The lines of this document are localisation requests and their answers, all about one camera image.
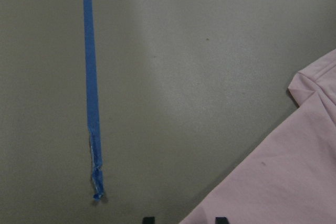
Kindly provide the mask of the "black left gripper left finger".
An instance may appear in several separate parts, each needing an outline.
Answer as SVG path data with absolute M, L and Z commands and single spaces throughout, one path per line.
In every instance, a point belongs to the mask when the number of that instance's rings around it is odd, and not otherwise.
M 155 224 L 155 217 L 144 217 L 142 224 Z

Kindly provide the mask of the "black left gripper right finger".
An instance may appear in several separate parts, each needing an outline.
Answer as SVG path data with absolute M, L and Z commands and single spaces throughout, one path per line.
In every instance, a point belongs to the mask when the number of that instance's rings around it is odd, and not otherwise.
M 226 217 L 216 217 L 215 224 L 227 224 L 227 218 Z

